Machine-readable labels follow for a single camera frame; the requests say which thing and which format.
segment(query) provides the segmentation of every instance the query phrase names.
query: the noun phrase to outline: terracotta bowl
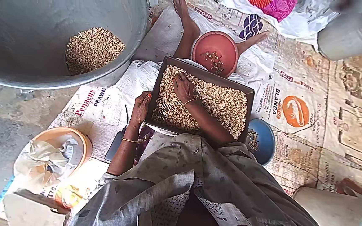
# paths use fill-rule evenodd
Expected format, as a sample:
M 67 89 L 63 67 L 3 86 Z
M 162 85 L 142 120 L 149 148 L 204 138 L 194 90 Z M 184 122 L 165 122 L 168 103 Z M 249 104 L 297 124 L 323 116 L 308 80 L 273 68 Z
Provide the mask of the terracotta bowl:
M 210 31 L 202 35 L 192 50 L 192 60 L 204 66 L 209 72 L 215 74 L 212 69 L 213 63 L 207 58 L 206 53 L 216 52 L 216 56 L 223 63 L 223 68 L 219 76 L 227 78 L 237 68 L 238 50 L 234 40 L 221 31 Z

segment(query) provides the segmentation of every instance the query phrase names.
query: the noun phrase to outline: pink cloth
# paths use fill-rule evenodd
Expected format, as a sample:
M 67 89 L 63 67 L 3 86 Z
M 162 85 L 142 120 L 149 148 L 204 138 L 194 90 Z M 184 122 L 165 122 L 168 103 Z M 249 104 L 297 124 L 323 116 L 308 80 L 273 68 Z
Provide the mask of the pink cloth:
M 296 3 L 297 0 L 273 0 L 262 11 L 280 22 L 293 11 Z

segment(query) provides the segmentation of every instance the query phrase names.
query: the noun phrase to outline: plastic bag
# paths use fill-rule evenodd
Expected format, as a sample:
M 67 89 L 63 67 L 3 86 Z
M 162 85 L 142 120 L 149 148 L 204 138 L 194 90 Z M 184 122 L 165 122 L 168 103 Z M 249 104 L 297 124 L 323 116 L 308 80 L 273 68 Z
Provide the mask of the plastic bag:
M 30 141 L 15 161 L 14 175 L 26 177 L 26 188 L 39 193 L 68 178 L 82 155 L 83 146 L 70 133 L 48 141 Z

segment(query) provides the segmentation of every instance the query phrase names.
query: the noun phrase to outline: black phone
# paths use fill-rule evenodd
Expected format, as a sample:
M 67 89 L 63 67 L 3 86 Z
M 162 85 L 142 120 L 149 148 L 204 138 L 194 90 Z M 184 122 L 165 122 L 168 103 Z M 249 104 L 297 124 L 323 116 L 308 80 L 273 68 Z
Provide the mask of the black phone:
M 122 131 L 119 131 L 117 133 L 117 135 L 115 136 L 113 143 L 111 143 L 110 148 L 108 149 L 108 152 L 106 154 L 106 156 L 104 157 L 105 160 L 111 162 L 111 160 L 113 159 L 114 155 L 117 153 L 119 145 L 122 142 L 122 139 L 124 137 L 125 134 L 125 128 L 123 128 Z

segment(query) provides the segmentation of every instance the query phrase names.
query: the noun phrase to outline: blue plastic bowl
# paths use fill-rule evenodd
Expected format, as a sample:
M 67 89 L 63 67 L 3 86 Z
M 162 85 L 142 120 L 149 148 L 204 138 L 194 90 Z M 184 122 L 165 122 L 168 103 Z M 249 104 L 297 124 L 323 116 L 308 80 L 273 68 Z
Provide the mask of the blue plastic bowl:
M 261 119 L 253 119 L 249 121 L 248 128 L 254 130 L 258 134 L 258 151 L 253 155 L 258 163 L 262 166 L 267 165 L 275 155 L 275 135 L 269 124 Z

